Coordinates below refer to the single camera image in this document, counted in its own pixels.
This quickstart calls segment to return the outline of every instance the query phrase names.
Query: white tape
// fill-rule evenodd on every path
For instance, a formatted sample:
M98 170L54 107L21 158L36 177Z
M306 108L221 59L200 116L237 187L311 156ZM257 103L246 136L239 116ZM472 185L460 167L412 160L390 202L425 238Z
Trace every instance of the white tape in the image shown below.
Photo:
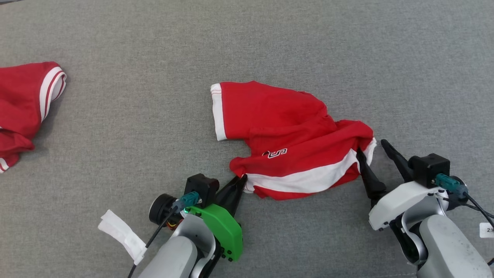
M98 225L98 229L118 240L132 257L134 264L138 265L144 258L146 244L111 210L108 210L101 219L103 220Z
M494 228L490 223L480 223L480 237L494 237Z

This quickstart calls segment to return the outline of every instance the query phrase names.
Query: white sleeve cuff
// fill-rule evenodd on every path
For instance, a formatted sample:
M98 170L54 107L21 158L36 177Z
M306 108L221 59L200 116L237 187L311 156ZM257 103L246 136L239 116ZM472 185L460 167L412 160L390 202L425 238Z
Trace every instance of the white sleeve cuff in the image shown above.
M0 157L0 174L7 171L7 169L8 169L7 162L5 161L5 159Z
M44 77L40 88L40 114L41 121L48 115L50 103L56 100L65 89L67 75L60 67L52 68Z
M213 99L213 117L216 130L216 139L225 140L225 123L223 121L223 100L221 98L221 85L216 83L211 86L211 97Z

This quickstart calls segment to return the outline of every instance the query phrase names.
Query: green plastic part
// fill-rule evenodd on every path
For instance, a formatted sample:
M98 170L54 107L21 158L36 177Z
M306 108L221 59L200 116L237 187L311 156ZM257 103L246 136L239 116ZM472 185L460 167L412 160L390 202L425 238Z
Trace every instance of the green plastic part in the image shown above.
M189 207L189 214L200 216L213 235L218 239L227 259L237 261L244 248L242 228L223 207L212 204L202 209Z

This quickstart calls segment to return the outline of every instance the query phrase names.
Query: white stripe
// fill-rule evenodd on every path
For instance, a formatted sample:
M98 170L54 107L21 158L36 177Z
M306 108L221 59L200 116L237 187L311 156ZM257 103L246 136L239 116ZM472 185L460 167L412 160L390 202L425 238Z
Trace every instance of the white stripe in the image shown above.
M67 75L65 73L63 73L63 87L62 87L61 91L58 91L58 92L60 92L60 94L58 96L55 96L54 100L57 100L63 94L63 91L65 90L65 86L67 85L67 81L65 81L66 79L67 79Z
M375 138L372 139L370 144L364 151L367 157L367 163L370 165L372 161L372 154L374 148L377 145ZM254 185L267 188L280 192L293 192L293 193L316 193L324 191L339 179L341 179L348 168L352 166L357 160L357 152L350 149L345 157L335 163L329 164L317 168L313 168L307 171L290 174L284 177L271 177L260 174L249 174L245 191L254 192Z
M2 167L4 170L6 170L6 171L7 171L7 169L8 169L8 165L7 165L7 162L5 161L5 159L0 158L0 165L1 165L1 167Z
M211 97L213 99L213 117L216 130L216 139L225 140L225 124L223 121L223 100L221 99L221 85L219 83L211 86Z
M52 68L47 74L46 76L44 77L43 79L43 83L41 84L41 88L40 88L40 114L41 114L41 121L44 120L44 111L45 111L45 108L46 108L46 114L48 115L48 111L50 110L50 102L51 102L51 97L53 95L53 89L55 89L55 87L58 87L60 88L61 86L61 83L59 84L59 82L61 82L61 79L60 77L62 76L62 74L65 74L65 73L60 73L57 77L57 79L55 81L53 81L53 84L51 85L51 88L50 88L50 91L48 92L48 87L50 86L50 83L51 83L51 80L53 80L53 77L55 77L55 75L57 74L57 72L61 71L62 69L60 67L54 67ZM50 99L50 101L48 102L48 107L45 107L45 102L46 102L46 95L48 94L48 97Z

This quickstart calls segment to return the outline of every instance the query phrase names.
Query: teal connector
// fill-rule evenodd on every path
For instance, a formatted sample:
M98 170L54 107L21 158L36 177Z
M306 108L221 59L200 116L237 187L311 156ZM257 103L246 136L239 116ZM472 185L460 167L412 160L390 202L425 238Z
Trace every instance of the teal connector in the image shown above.
M436 185L448 190L460 198L465 198L464 193L468 193L468 188L466 185L462 185L459 181L444 174L438 174L436 176Z
M201 198L199 197L199 193L191 192L183 195L180 199L176 200L172 207L177 207L176 211L181 211L186 207L191 207L196 204L199 204Z

